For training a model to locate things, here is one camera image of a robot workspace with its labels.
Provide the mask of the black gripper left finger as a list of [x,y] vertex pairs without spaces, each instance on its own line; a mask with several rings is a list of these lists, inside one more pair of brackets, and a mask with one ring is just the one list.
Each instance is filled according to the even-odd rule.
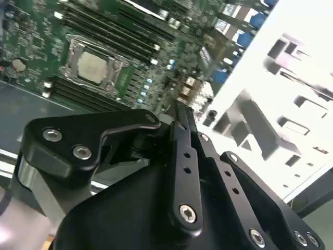
[[172,202],[179,206],[184,220],[194,225],[191,232],[199,233],[199,169],[187,108],[176,102],[170,124],[144,109],[32,120],[24,128],[16,176],[52,225],[59,227],[75,207],[94,196],[89,189],[103,162],[104,149],[110,149],[118,161],[147,156],[150,163],[140,170],[166,169]]

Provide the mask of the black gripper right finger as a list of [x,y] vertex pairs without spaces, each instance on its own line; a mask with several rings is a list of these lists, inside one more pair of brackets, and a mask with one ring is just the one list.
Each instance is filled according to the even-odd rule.
[[239,249],[325,249],[324,242],[236,154],[219,155],[209,137],[198,132],[193,110],[187,108],[189,128],[204,170],[223,206]]

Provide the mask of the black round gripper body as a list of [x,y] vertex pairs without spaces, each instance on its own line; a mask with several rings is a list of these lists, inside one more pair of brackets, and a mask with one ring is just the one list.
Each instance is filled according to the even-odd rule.
[[61,223],[54,249],[239,249],[223,195],[200,161],[202,228],[184,220],[172,200],[166,169],[149,167],[75,207]]

